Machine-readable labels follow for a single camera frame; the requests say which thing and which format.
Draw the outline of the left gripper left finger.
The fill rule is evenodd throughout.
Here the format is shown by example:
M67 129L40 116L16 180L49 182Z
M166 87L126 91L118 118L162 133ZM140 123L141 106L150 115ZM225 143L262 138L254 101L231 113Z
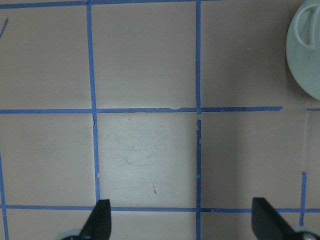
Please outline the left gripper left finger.
M78 234L60 234L57 240L109 240L112 232L111 203L100 199Z

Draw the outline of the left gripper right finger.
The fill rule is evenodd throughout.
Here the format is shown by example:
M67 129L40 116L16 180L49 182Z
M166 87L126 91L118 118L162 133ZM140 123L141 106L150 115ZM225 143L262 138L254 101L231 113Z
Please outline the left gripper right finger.
M318 240L320 235L304 227L292 227L263 197L251 204L251 229L258 240Z

